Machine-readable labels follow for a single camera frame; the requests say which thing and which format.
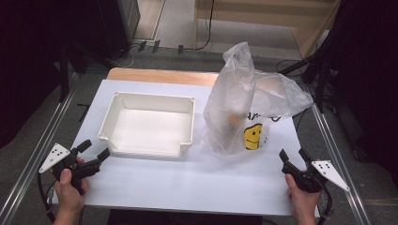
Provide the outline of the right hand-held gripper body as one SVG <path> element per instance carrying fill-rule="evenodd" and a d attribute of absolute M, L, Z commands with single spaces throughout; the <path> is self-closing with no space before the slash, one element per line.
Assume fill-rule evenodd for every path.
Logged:
<path fill-rule="evenodd" d="M 344 191 L 349 191 L 350 187 L 338 174 L 337 170 L 329 160 L 311 161 L 306 164 L 307 170 L 301 171 L 290 161 L 283 163 L 282 172 L 291 174 L 295 179 L 297 186 L 306 192 L 316 193 L 322 190 L 322 187 L 330 181 Z"/>

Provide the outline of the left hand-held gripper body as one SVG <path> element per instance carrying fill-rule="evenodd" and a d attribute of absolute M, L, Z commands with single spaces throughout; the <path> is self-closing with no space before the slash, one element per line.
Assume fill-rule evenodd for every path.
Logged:
<path fill-rule="evenodd" d="M 50 150 L 49 155 L 38 169 L 39 173 L 45 173 L 52 170 L 53 177 L 58 181 L 60 174 L 64 169 L 70 169 L 72 173 L 71 185 L 76 188 L 81 195 L 85 194 L 82 189 L 82 180 L 88 176 L 92 176 L 100 171 L 101 162 L 95 158 L 84 163 L 78 163 L 77 147 L 68 150 L 66 147 L 56 143 Z"/>

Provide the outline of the orange bottle with white cap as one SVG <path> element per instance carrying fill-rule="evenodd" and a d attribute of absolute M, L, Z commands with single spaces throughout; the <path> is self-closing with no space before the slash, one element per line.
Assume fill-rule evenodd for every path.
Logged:
<path fill-rule="evenodd" d="M 227 114 L 227 124 L 230 131 L 239 130 L 245 121 L 245 115 L 238 112 L 230 112 Z"/>

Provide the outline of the clear plastic bag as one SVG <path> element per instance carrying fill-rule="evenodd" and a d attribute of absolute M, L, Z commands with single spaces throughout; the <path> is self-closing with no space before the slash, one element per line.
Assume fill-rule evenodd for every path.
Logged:
<path fill-rule="evenodd" d="M 203 141 L 219 154 L 237 154 L 266 146 L 272 124 L 314 104 L 311 95 L 302 91 L 295 81 L 280 73 L 255 69 L 246 42 L 225 52 L 223 60 L 225 65 L 203 112 Z M 245 115 L 239 130 L 229 130 L 230 112 Z"/>

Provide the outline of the person's right hand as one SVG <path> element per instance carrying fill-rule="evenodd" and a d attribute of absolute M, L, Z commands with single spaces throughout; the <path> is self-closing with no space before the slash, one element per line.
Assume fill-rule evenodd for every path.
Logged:
<path fill-rule="evenodd" d="M 288 186 L 287 196 L 292 201 L 293 216 L 295 218 L 314 218 L 314 210 L 320 193 L 309 193 L 300 189 L 291 174 L 287 174 L 284 178 Z"/>

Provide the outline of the person's left hand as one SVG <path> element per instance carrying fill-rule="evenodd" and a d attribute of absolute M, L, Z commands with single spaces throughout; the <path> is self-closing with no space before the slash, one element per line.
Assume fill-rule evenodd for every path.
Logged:
<path fill-rule="evenodd" d="M 79 216 L 84 207 L 84 197 L 71 185 L 72 173 L 64 169 L 60 179 L 55 182 L 55 190 L 59 201 L 57 214 Z"/>

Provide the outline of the white plastic bin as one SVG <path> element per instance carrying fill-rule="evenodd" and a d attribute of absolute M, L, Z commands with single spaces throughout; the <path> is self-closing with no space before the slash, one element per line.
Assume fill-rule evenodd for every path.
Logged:
<path fill-rule="evenodd" d="M 193 141 L 195 99 L 116 92 L 98 138 L 118 157 L 178 158 Z"/>

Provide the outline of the black tripod stand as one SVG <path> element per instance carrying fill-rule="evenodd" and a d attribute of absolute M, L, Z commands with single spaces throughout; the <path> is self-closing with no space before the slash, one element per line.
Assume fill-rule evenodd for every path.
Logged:
<path fill-rule="evenodd" d="M 315 52 L 292 66 L 282 69 L 280 73 L 287 76 L 289 73 L 304 66 L 306 66 L 306 69 L 301 75 L 304 83 L 312 83 L 315 77 L 318 77 L 314 103 L 316 108 L 323 113 L 324 89 L 327 84 L 327 77 L 330 75 L 330 60 L 323 53 Z"/>

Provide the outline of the white board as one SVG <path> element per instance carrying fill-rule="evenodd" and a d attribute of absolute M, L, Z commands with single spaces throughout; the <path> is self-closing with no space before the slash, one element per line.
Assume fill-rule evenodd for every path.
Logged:
<path fill-rule="evenodd" d="M 97 135 L 117 91 L 195 98 L 193 144 L 178 158 L 108 157 L 99 173 L 88 179 L 86 204 L 105 208 L 290 215 L 291 202 L 286 195 L 280 152 L 286 152 L 298 168 L 305 167 L 291 119 L 271 126 L 264 148 L 220 155 L 200 143 L 202 111 L 210 87 L 106 80 L 100 84 L 74 141 L 92 142 L 82 154 L 86 160 L 106 147 Z"/>

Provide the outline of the dark cabinet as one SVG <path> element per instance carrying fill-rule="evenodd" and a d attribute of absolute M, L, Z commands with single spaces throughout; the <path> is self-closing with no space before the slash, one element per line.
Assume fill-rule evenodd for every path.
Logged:
<path fill-rule="evenodd" d="M 132 43 L 141 13 L 137 0 L 97 0 L 101 27 L 104 31 L 105 55 L 116 59 L 125 53 Z"/>

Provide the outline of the wooden shelf unit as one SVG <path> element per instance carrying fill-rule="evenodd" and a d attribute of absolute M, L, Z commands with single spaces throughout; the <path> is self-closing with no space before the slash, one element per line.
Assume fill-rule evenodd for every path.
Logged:
<path fill-rule="evenodd" d="M 302 58 L 330 30 L 343 0 L 194 0 L 193 46 L 199 19 L 291 28 Z"/>

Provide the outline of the metal floor rail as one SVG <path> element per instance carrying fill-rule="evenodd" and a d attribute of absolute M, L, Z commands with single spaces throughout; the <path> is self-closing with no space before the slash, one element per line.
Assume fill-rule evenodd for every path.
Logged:
<path fill-rule="evenodd" d="M 0 149 L 0 225 L 48 225 L 36 176 L 39 163 L 53 143 L 66 105 L 56 88 Z"/>
<path fill-rule="evenodd" d="M 313 105 L 312 111 L 316 123 L 319 126 L 323 140 L 328 149 L 330 159 L 335 166 L 337 172 L 342 176 L 343 180 L 348 184 L 349 190 L 344 193 L 348 204 L 351 208 L 354 219 L 357 225 L 372 225 L 371 220 L 365 210 L 362 198 L 359 195 L 358 189 L 354 184 L 352 177 L 346 167 L 344 159 L 340 153 L 340 149 L 335 142 L 332 132 L 329 128 L 329 124 L 326 116 L 318 109 L 316 105 Z"/>

